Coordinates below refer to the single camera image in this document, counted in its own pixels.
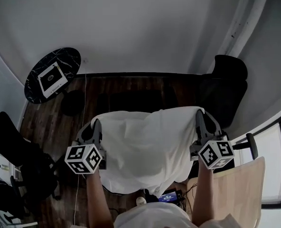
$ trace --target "window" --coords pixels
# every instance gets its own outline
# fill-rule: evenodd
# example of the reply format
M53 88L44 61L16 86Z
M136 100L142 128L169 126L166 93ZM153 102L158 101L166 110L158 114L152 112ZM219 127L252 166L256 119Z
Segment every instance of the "window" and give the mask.
M265 158L262 208L281 208L281 118L253 135L259 157ZM252 161L248 149L240 150L240 156L241 164Z

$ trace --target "wooden floor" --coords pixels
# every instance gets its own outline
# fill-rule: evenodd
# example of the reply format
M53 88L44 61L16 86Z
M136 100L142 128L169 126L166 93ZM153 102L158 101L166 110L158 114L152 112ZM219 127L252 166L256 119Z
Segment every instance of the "wooden floor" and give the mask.
M29 103L24 115L20 132L22 136L32 142L38 143L44 152L57 161L66 152L68 146L75 140L78 130L89 122L97 112L97 97L99 94L107 95L129 90L157 89L162 92L164 99L164 86L171 85L178 100L178 106L194 105L194 85L187 77L88 77L86 84L86 105L83 111L73 117L63 115L60 104L63 95L60 94L53 100L44 104ZM67 88L67 91L79 89L84 91L85 78L76 78ZM77 191L78 175L63 163L58 168L58 175L65 182L60 183L56 194L61 195L61 200L56 201L49 197L38 205L32 207L34 215L25 221L35 220L39 227L70 227L74 223L75 196ZM82 176L79 177L79 189L76 207L76 225L88 227L87 221L87 195L86 184ZM138 191L129 195L118 196L105 191L109 208L123 213L136 206L135 200L143 195ZM111 210L115 219L117 212Z

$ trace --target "forearm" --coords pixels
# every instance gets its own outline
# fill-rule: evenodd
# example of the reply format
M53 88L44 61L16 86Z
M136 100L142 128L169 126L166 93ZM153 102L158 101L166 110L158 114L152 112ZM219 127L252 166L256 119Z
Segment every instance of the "forearm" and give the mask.
M213 172L208 170L199 159L197 192L192 211L192 223L199 227L211 219L214 219Z
M87 177L87 196L90 228L113 228L112 217L98 171Z

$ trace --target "small white object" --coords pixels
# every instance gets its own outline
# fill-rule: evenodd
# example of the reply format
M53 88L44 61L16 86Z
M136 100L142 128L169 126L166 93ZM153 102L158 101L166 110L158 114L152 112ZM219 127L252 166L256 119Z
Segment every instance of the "small white object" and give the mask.
M38 80L45 98L49 98L56 90L68 82L57 62L38 75Z
M102 160L95 144L70 146L65 162L75 174L93 174Z
M208 169L224 167L234 158L234 150L230 141L208 141L198 152Z
M144 205L144 204L146 204L146 203L147 203L147 201L145 200L144 197L138 197L138 198L136 199L136 206Z

